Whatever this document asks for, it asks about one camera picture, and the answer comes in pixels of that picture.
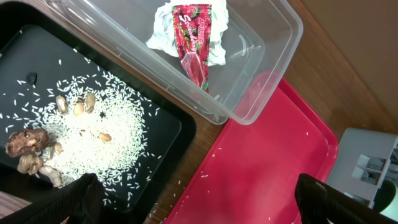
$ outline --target red tray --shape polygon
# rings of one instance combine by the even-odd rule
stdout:
[[[326,181],[338,141],[282,80],[258,119],[230,119],[165,223],[300,223],[300,173]]]

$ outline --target pile of rice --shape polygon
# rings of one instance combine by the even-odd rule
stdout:
[[[72,77],[70,81],[57,82],[58,90],[64,92],[67,100],[66,114],[58,112],[55,98],[46,107],[32,110],[37,116],[31,123],[33,128],[44,128],[52,142],[62,145],[63,152],[54,153],[52,159],[50,147],[41,155],[44,165],[61,173],[61,187],[85,173],[96,174],[105,187],[118,183],[122,173],[134,166],[147,145],[143,141],[146,131],[143,131],[145,121],[141,100],[149,100],[110,73],[103,73],[102,76],[106,80],[105,89],[79,86],[94,76]],[[94,111],[75,116],[73,107],[79,98],[85,99],[89,92],[96,98]],[[133,95],[137,95],[138,100],[134,100]],[[112,140],[103,142],[98,137],[100,132],[110,134]]]

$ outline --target brown wall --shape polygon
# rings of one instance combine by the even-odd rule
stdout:
[[[398,121],[398,0],[303,2]]]

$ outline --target red packet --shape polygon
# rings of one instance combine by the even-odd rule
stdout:
[[[211,5],[173,6],[172,13],[182,67],[189,79],[208,93]]]

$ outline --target black fragment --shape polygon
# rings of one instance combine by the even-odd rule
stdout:
[[[35,72],[29,72],[26,75],[26,82],[31,84],[31,85],[36,85],[36,81],[37,81],[37,73]]]

